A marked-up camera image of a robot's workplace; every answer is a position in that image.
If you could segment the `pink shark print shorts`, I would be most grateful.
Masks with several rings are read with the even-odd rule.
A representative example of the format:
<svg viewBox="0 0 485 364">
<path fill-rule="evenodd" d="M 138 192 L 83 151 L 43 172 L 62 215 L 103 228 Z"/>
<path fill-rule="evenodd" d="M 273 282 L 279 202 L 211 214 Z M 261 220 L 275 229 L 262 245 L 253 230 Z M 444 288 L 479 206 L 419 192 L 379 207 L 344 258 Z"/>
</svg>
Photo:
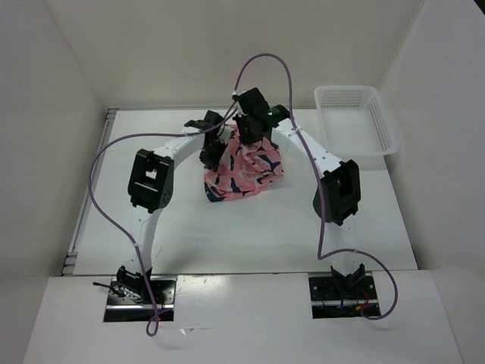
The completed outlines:
<svg viewBox="0 0 485 364">
<path fill-rule="evenodd" d="M 279 147 L 270 140 L 243 145 L 235 132 L 227 141 L 217 171 L 204 166 L 204 189 L 209 202 L 254 196 L 284 175 Z"/>
</svg>

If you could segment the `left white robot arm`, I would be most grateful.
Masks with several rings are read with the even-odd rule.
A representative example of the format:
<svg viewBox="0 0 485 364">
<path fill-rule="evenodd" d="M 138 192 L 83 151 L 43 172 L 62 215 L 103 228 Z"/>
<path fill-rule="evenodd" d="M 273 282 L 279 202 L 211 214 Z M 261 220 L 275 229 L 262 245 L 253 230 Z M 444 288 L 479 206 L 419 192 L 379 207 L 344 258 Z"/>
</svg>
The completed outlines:
<svg viewBox="0 0 485 364">
<path fill-rule="evenodd" d="M 129 241 L 135 253 L 121 264 L 116 282 L 121 293 L 135 303 L 148 303 L 152 292 L 152 244 L 163 209 L 174 194 L 175 169 L 193 153 L 206 171 L 216 171 L 226 145 L 219 140 L 224 119 L 207 111 L 201 120 L 184 124 L 183 135 L 155 149 L 140 149 L 128 183 L 133 220 Z"/>
</svg>

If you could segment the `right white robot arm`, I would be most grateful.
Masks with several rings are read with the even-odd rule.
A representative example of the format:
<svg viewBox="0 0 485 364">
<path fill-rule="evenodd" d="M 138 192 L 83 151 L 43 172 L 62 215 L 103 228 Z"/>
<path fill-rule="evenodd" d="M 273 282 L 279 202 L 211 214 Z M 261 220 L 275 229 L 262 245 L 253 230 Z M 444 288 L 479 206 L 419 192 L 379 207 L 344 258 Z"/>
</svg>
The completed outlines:
<svg viewBox="0 0 485 364">
<path fill-rule="evenodd" d="M 267 137 L 289 153 L 298 163 L 310 168 L 317 180 L 313 208 L 321 219 L 321 235 L 331 242 L 330 272 L 333 292 L 351 297 L 365 275 L 361 262 L 352 257 L 356 249 L 355 215 L 361 200 L 359 167 L 329 153 L 296 122 L 293 113 L 282 105 L 269 106 L 259 89 L 234 91 L 235 117 L 242 143 Z"/>
</svg>

